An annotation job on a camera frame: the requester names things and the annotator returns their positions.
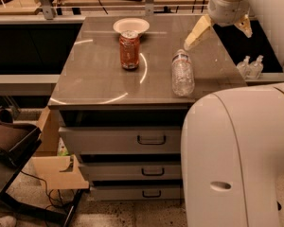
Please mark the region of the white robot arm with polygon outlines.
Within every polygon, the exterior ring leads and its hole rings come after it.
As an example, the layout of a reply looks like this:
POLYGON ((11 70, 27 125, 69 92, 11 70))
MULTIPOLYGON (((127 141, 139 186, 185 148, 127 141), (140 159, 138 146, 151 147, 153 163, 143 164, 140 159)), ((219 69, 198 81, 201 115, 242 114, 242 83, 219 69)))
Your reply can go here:
MULTIPOLYGON (((211 22, 260 22, 284 72, 284 0, 209 0, 211 22)), ((219 91, 188 111, 181 139, 188 227, 280 227, 284 82, 219 91)))

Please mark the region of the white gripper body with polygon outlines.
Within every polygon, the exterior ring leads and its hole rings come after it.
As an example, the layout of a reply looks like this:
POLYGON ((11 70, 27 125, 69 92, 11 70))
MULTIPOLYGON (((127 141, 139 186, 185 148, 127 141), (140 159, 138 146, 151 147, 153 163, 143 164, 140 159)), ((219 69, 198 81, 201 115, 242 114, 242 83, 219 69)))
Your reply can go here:
POLYGON ((247 0, 209 0, 207 10, 210 18, 220 26, 231 26, 249 9, 247 0))

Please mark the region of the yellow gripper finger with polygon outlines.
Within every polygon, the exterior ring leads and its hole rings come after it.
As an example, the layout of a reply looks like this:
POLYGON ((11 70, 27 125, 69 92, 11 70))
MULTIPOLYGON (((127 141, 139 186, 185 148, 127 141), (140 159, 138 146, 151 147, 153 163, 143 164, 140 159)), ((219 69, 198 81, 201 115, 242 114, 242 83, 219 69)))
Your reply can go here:
POLYGON ((184 41, 184 50, 188 51, 199 44, 210 32, 212 19, 209 15, 203 15, 184 41))
POLYGON ((250 19, 247 14, 243 15, 234 23, 234 26, 240 30, 247 38, 251 38, 253 31, 250 24, 250 19))

